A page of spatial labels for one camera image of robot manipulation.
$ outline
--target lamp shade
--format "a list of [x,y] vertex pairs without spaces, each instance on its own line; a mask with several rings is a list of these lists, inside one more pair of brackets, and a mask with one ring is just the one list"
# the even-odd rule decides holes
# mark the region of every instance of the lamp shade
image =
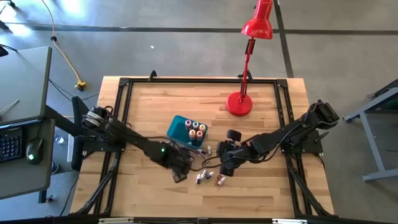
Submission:
[[269,15],[272,9],[272,0],[258,0],[254,17],[242,28],[241,33],[250,37],[272,39],[272,26]]

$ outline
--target concrete floor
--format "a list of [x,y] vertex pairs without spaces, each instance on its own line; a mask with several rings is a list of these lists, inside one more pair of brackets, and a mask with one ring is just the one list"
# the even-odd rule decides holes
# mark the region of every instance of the concrete floor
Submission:
[[[0,30],[0,43],[19,50],[52,46],[50,31],[25,24],[50,24],[39,0],[15,0],[0,15],[13,34]],[[56,24],[110,27],[240,28],[252,16],[256,0],[46,0]],[[280,0],[285,29],[396,30],[394,0]],[[278,29],[275,11],[273,28]],[[98,93],[104,75],[204,75],[241,73],[247,37],[239,33],[57,32],[60,47],[89,85],[81,93],[73,72],[55,48],[50,77],[82,98]],[[294,77],[305,79],[310,102],[328,101],[342,117],[365,98],[397,78],[398,39],[394,35],[287,35]],[[286,77],[280,35],[257,40],[249,68],[254,77]],[[96,104],[96,98],[86,101]],[[72,106],[49,87],[47,104],[61,114]],[[398,222],[398,178],[365,184],[361,175],[376,171],[359,121],[339,125],[323,140],[326,175],[335,213],[345,218]],[[54,159],[65,170],[66,146],[55,145]],[[38,193],[0,200],[0,220],[59,215],[77,173],[52,177],[53,203],[36,204]],[[18,212],[14,208],[23,203]]]

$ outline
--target gray desk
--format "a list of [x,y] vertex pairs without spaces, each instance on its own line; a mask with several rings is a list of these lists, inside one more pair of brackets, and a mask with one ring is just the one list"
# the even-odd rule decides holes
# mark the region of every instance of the gray desk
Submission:
[[0,58],[0,110],[19,100],[2,115],[0,126],[44,117],[51,53],[50,47],[40,47]]
[[25,142],[22,144],[22,150],[28,141],[36,138],[40,125],[39,137],[44,139],[42,162],[30,165],[23,158],[0,163],[0,199],[45,190],[50,186],[55,121],[46,119],[38,123],[25,124],[23,126]]

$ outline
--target red desk lamp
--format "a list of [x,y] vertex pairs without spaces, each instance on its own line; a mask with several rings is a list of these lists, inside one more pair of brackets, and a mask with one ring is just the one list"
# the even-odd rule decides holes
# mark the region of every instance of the red desk lamp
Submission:
[[251,39],[246,49],[246,61],[243,70],[243,81],[241,91],[231,93],[226,100],[226,109],[234,116],[245,116],[253,107],[253,102],[247,90],[248,63],[250,55],[253,53],[254,38],[272,39],[272,27],[269,22],[269,15],[272,9],[272,0],[258,0],[254,17],[249,20],[242,28],[241,33],[250,36]]

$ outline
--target computer keyboard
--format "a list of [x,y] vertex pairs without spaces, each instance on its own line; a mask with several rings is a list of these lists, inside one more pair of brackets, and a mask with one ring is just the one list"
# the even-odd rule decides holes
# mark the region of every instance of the computer keyboard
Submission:
[[0,130],[0,162],[12,161],[22,157],[22,128]]

